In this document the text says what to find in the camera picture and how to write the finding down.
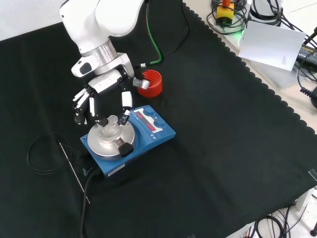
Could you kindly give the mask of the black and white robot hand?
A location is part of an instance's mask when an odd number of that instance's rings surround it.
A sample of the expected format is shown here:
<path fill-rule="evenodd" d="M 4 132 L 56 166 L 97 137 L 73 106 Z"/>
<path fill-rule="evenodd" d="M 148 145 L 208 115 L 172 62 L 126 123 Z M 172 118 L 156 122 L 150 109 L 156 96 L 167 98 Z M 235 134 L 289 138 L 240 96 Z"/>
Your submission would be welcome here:
<path fill-rule="evenodd" d="M 148 89 L 150 82 L 144 77 L 137 78 L 127 54 L 119 53 L 117 58 L 103 65 L 96 56 L 82 57 L 72 68 L 75 76 L 84 76 L 100 69 L 102 72 L 92 79 L 72 99 L 74 120 L 76 124 L 86 124 L 89 118 L 101 126 L 106 126 L 109 119 L 98 113 L 96 97 L 102 92 L 118 85 L 121 89 L 122 114 L 118 116 L 118 124 L 125 125 L 133 108 L 131 86 Z"/>

